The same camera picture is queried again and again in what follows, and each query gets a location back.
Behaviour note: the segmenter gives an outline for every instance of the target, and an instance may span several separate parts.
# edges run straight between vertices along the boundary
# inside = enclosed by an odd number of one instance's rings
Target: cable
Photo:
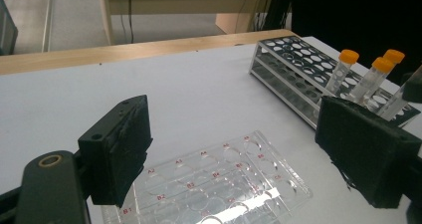
[[[261,13],[258,13],[257,17],[254,18],[254,32],[258,31],[260,16],[261,16]]]
[[[133,28],[131,24],[131,0],[128,1],[128,19],[129,19],[129,27],[130,27],[130,43],[133,44]]]
[[[272,0],[263,30],[286,28],[292,0]]]
[[[270,7],[269,1],[270,0],[265,0],[264,13],[258,14],[258,27],[257,27],[258,31],[262,31],[263,28],[264,28],[264,24],[265,24],[265,21],[267,19],[267,12],[268,12],[269,7]]]
[[[240,13],[242,12],[243,8],[245,7],[245,4],[246,4],[246,0],[243,0],[243,4],[240,7],[240,10],[239,10],[239,13],[238,13],[238,16],[237,16],[237,19],[236,19],[235,34],[237,33],[237,25],[239,23],[239,16],[240,16]]]
[[[127,44],[126,29],[124,28],[124,23],[123,23],[123,4],[121,0],[118,0],[118,5],[120,9],[120,23],[121,23],[121,27],[123,28],[123,33],[124,33],[124,42]]]

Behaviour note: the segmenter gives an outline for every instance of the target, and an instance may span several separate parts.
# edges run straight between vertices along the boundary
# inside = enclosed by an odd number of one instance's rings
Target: mounting hole
[[[299,60],[292,60],[293,65],[297,66],[297,67],[301,67],[304,65],[303,62],[299,61]]]
[[[372,112],[373,112],[374,110],[379,109],[379,104],[378,104],[378,102],[377,102],[376,100],[369,100],[369,101],[367,102],[366,107],[367,107],[370,111],[372,111]]]
[[[344,79],[347,83],[351,84],[352,86],[356,86],[357,85],[357,81],[355,79],[352,78],[345,78]]]
[[[313,92],[313,91],[306,91],[305,95],[307,95],[307,97],[315,99],[317,98],[317,93]]]
[[[320,57],[317,57],[317,56],[311,56],[311,59],[313,59],[316,62],[322,61],[322,59]]]
[[[301,49],[302,48],[302,46],[299,45],[299,44],[297,44],[297,43],[292,44],[292,47],[294,47],[296,49]]]
[[[311,45],[306,43],[306,42],[299,42],[299,44],[301,44],[302,47],[310,47]]]
[[[288,76],[288,77],[286,77],[286,79],[289,81],[289,82],[294,82],[295,80],[296,80],[296,77],[294,77],[294,76]]]
[[[323,67],[327,68],[327,69],[330,69],[330,70],[332,69],[332,64],[322,62],[322,63],[321,63],[321,65],[322,65]]]
[[[304,67],[304,72],[308,75],[312,75],[315,71],[310,67]]]
[[[323,66],[320,66],[320,65],[314,65],[314,67],[316,67],[318,70],[320,70],[321,72],[323,72]]]
[[[319,83],[324,83],[324,82],[326,82],[326,78],[325,78],[325,77],[322,77],[322,76],[320,76],[320,75],[316,75],[316,76],[314,76],[314,79],[315,79],[317,82],[319,82]]]
[[[103,136],[101,135],[101,134],[94,134],[91,138],[93,139],[93,140],[98,140],[98,139],[100,139],[100,138],[102,138]]]
[[[296,54],[296,55],[298,55],[298,56],[300,56],[300,57],[302,57],[304,54],[302,54],[302,53],[300,53],[300,52],[298,52],[298,51],[294,51],[294,53]]]
[[[305,86],[303,83],[295,83],[295,85],[299,90],[304,90],[307,88],[307,86]]]
[[[312,52],[312,53],[317,53],[317,49],[315,49],[315,48],[308,48],[308,50],[310,50],[310,52]]]
[[[62,156],[58,154],[46,156],[38,163],[41,167],[51,167],[62,161]]]
[[[308,50],[306,50],[306,49],[301,49],[301,52],[302,52],[303,54],[305,54],[305,55],[310,55],[310,54],[311,54],[311,52],[310,52],[310,51],[308,51]]]
[[[291,47],[290,45],[283,45],[283,49],[291,52],[293,50],[293,47]]]
[[[291,43],[292,40],[290,38],[283,38],[283,41],[285,41],[286,43]]]
[[[320,53],[320,54],[318,54],[321,58],[323,58],[324,60],[328,60],[329,61],[329,59],[330,59],[330,57],[329,56],[327,56],[326,54],[324,54],[324,53]]]
[[[313,60],[309,59],[309,58],[303,58],[303,60],[307,61],[309,64],[313,63]]]
[[[283,41],[282,41],[282,40],[280,40],[280,39],[277,39],[275,42],[276,42],[277,44],[280,44],[280,45],[285,44],[285,42],[283,42]]]
[[[290,53],[283,53],[282,57],[287,59],[287,60],[292,60],[293,59],[293,55]]]
[[[276,44],[275,44],[274,42],[270,42],[270,41],[267,41],[265,44],[266,44],[267,46],[270,46],[270,47],[274,47],[274,46],[276,46]]]

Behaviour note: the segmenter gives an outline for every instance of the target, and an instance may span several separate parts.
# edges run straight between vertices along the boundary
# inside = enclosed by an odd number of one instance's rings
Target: test tube rack
[[[107,224],[286,223],[313,196],[255,130],[145,168]]]
[[[321,96],[345,99],[362,79],[353,70],[347,74],[336,94],[325,89],[337,60],[323,53],[297,36],[268,39],[258,42],[250,73],[276,94],[310,126],[317,128]],[[379,88],[365,106],[379,111],[392,94]],[[403,127],[420,111],[407,105],[390,122]]]

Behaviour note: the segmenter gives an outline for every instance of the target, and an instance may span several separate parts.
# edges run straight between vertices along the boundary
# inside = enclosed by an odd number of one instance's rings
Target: wooden edge
[[[250,13],[218,13],[215,25],[226,34],[248,32],[252,25]]]
[[[254,44],[260,40],[296,35],[272,30],[69,51],[0,56],[0,75],[148,58],[212,48]]]
[[[100,6],[102,8],[103,25],[105,28],[106,39],[108,40],[109,45],[114,45],[114,36],[112,32],[108,0],[100,0]]]

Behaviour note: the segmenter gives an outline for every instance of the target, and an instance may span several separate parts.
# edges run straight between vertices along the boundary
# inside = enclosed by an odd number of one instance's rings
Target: test tube
[[[383,58],[388,59],[390,62],[393,63],[393,69],[396,65],[400,64],[401,61],[403,61],[404,59],[404,54],[400,51],[394,50],[394,49],[388,49]],[[363,103],[365,105],[367,105],[367,103],[370,101],[371,97],[373,96],[373,94],[375,94],[375,92],[378,90],[378,88],[381,86],[382,82],[386,79],[386,77],[391,73],[384,73],[383,76],[381,76],[377,81],[376,84],[369,89],[365,95],[363,95]]]
[[[346,97],[347,100],[362,105],[363,96],[373,89],[377,90],[385,80],[385,74],[394,68],[392,62],[386,58],[378,57],[372,63],[369,71],[360,79],[359,83],[351,90]]]
[[[354,51],[348,49],[341,51],[340,55],[338,56],[338,62],[334,71],[332,72],[331,78],[325,86],[329,92],[333,93],[334,95],[337,93],[342,82],[344,81],[345,76],[349,72],[350,67],[357,62],[358,58],[359,54]]]
[[[416,70],[415,73],[409,78],[408,81],[412,81],[417,77],[422,76],[422,66]],[[400,89],[388,100],[388,102],[379,110],[377,113],[379,116],[387,121],[392,120],[404,107],[407,106],[407,101],[403,100],[404,87],[407,82],[404,83]]]

